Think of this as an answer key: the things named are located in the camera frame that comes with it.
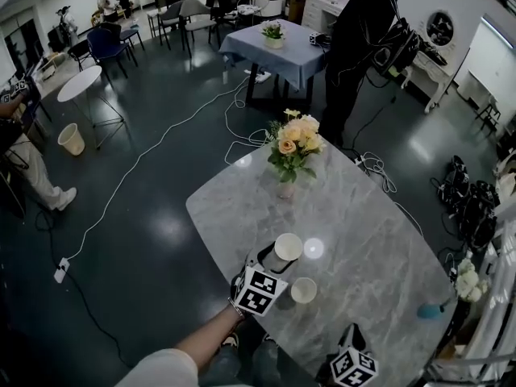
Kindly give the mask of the small potted plant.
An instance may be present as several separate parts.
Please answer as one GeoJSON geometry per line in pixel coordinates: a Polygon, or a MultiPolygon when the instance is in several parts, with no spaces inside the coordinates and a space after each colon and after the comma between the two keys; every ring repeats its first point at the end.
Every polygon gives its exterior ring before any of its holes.
{"type": "Polygon", "coordinates": [[[278,20],[262,22],[261,34],[264,36],[264,44],[271,49],[280,49],[284,44],[284,30],[278,20]]]}

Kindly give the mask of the person's left forearm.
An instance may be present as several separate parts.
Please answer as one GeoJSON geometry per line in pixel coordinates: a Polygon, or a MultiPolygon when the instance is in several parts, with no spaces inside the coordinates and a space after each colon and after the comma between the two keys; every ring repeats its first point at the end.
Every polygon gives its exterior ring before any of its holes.
{"type": "Polygon", "coordinates": [[[201,370],[209,364],[221,343],[242,321],[243,316],[233,306],[227,305],[174,348],[188,355],[201,370]]]}

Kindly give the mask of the white dressing table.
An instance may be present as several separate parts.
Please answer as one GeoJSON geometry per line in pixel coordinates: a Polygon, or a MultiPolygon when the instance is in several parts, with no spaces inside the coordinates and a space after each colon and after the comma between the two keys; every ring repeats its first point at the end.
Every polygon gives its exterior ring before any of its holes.
{"type": "Polygon", "coordinates": [[[424,109],[425,114],[429,114],[439,103],[452,83],[453,73],[448,66],[438,65],[424,52],[418,52],[411,65],[402,73],[405,80],[401,84],[401,89],[405,89],[412,83],[420,90],[433,88],[431,94],[426,93],[429,101],[424,109]]]}

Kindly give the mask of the cream paper cup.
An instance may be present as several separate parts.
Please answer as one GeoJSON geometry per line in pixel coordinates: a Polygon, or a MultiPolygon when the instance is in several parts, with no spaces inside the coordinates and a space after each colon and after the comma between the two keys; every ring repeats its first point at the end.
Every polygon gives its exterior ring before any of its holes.
{"type": "Polygon", "coordinates": [[[276,264],[286,265],[299,259],[303,251],[302,240],[294,233],[279,235],[273,245],[273,260],[276,264]]]}
{"type": "Polygon", "coordinates": [[[313,298],[318,292],[316,283],[308,277],[299,277],[290,287],[291,298],[313,298]]]}

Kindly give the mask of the blue chair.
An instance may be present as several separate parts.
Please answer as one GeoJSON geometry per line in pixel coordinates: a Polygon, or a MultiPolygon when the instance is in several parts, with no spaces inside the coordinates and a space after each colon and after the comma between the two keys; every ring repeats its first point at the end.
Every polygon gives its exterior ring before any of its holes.
{"type": "Polygon", "coordinates": [[[111,31],[97,27],[86,36],[89,52],[97,65],[106,67],[108,60],[115,60],[123,76],[128,79],[127,71],[122,65],[122,56],[128,54],[135,66],[138,66],[134,53],[129,43],[121,42],[111,31]]]}

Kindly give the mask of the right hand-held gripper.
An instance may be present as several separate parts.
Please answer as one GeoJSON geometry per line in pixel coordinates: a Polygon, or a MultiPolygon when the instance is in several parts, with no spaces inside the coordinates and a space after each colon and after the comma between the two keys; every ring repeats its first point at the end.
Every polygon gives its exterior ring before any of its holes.
{"type": "Polygon", "coordinates": [[[346,327],[340,338],[341,353],[330,362],[333,381],[340,387],[365,387],[378,375],[378,362],[365,355],[367,342],[357,323],[346,327]]]}

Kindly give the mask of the white drawer cabinet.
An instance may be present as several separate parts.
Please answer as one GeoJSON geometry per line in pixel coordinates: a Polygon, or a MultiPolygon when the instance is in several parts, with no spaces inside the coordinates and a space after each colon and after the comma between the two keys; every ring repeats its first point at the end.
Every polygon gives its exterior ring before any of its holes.
{"type": "Polygon", "coordinates": [[[344,5],[331,0],[306,0],[302,26],[328,34],[343,8],[344,5]]]}

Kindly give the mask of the white metal rack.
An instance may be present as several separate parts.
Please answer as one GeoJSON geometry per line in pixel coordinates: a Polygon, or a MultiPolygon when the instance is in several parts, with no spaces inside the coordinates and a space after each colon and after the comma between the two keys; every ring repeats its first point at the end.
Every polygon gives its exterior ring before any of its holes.
{"type": "Polygon", "coordinates": [[[501,387],[503,376],[516,370],[516,196],[495,215],[500,243],[485,253],[494,273],[478,325],[458,357],[429,363],[424,387],[501,387]]]}

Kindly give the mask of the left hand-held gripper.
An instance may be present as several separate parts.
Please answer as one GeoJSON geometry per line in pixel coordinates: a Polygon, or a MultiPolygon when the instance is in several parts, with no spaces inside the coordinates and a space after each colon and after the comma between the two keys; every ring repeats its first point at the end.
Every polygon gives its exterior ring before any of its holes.
{"type": "MultiPolygon", "coordinates": [[[[288,284],[279,277],[265,272],[261,266],[273,251],[275,243],[269,244],[257,255],[257,263],[246,261],[241,271],[231,282],[230,300],[234,307],[245,314],[264,317],[275,301],[285,292],[288,284]]],[[[291,260],[278,275],[291,273],[299,259],[291,260]]]]}

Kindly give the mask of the grey chair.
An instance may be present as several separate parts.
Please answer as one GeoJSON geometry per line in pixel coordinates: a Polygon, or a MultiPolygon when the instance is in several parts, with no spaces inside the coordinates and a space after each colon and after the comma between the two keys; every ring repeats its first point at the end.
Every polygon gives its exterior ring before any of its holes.
{"type": "Polygon", "coordinates": [[[183,1],[175,2],[167,10],[157,15],[160,44],[163,44],[163,41],[165,41],[168,49],[171,49],[168,31],[175,31],[181,27],[180,12],[182,4],[183,1]]]}
{"type": "Polygon", "coordinates": [[[215,33],[217,44],[221,46],[218,22],[212,14],[211,9],[199,0],[185,0],[181,4],[179,19],[182,39],[189,53],[189,57],[192,57],[189,36],[191,36],[192,41],[194,41],[194,32],[196,31],[206,29],[208,31],[208,43],[211,42],[211,34],[215,33]]]}

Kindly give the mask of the person's white t-shirt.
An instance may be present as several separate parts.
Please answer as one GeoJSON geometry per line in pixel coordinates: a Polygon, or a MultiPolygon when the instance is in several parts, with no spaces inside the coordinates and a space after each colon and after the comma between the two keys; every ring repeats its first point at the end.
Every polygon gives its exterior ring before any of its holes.
{"type": "Polygon", "coordinates": [[[114,387],[198,387],[198,367],[178,349],[163,349],[144,357],[114,387]]]}

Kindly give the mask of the small stool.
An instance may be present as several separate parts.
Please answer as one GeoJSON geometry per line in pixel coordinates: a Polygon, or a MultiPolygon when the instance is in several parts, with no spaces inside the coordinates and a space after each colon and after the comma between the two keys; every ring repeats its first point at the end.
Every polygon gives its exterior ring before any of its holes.
{"type": "Polygon", "coordinates": [[[480,119],[482,121],[481,130],[487,127],[491,131],[497,130],[498,120],[500,117],[501,112],[497,107],[497,101],[495,98],[490,98],[487,106],[476,115],[476,119],[480,119]]]}

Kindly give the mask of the pile of black backpacks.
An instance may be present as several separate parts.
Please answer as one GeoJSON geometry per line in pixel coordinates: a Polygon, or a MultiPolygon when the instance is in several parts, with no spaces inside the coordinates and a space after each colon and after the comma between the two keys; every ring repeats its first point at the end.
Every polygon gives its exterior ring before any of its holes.
{"type": "Polygon", "coordinates": [[[484,251],[497,228],[494,210],[500,200],[495,185],[482,180],[472,182],[466,164],[457,155],[447,163],[443,180],[432,178],[431,183],[456,222],[458,238],[470,251],[484,251]]]}

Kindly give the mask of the yellow flower bouquet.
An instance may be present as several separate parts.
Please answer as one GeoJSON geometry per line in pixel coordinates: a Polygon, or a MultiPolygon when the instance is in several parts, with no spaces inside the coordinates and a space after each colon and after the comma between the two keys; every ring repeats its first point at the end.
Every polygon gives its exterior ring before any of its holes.
{"type": "Polygon", "coordinates": [[[299,173],[316,178],[309,158],[319,155],[326,147],[319,134],[319,121],[299,110],[285,109],[285,121],[272,121],[265,132],[271,145],[268,162],[276,169],[282,184],[293,184],[299,173]]]}

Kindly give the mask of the white round side table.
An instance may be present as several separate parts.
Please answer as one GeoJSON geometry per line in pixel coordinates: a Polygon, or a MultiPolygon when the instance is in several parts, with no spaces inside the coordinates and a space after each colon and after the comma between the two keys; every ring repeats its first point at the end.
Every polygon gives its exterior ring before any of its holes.
{"type": "Polygon", "coordinates": [[[98,95],[98,99],[114,112],[115,117],[112,119],[102,118],[98,120],[92,115],[89,89],[101,77],[102,72],[103,69],[99,65],[93,65],[87,69],[83,69],[69,79],[57,95],[58,102],[72,102],[87,119],[93,129],[94,144],[97,150],[99,150],[107,140],[112,138],[126,123],[125,118],[102,95],[98,95]]]}

